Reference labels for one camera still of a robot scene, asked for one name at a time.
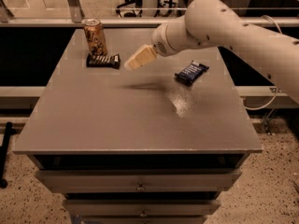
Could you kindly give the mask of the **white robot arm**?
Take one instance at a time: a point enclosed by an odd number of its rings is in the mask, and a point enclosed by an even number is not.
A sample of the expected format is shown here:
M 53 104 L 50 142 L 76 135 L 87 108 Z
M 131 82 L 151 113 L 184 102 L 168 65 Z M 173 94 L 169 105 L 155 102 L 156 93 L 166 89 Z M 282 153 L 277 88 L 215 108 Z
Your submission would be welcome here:
M 220 0 L 193 0 L 185 14 L 158 26 L 151 43 L 124 64 L 134 70 L 185 49 L 222 46 L 299 103 L 299 43 L 294 37 L 245 22 Z

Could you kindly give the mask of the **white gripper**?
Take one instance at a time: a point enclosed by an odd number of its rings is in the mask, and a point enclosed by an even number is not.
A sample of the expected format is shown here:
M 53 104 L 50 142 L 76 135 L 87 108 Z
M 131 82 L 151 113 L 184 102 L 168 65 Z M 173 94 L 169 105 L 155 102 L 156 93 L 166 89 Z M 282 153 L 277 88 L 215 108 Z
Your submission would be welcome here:
M 178 24 L 170 21 L 158 26 L 152 34 L 152 45 L 142 45 L 125 63 L 127 70 L 135 70 L 156 60 L 157 53 L 170 56 L 178 53 Z

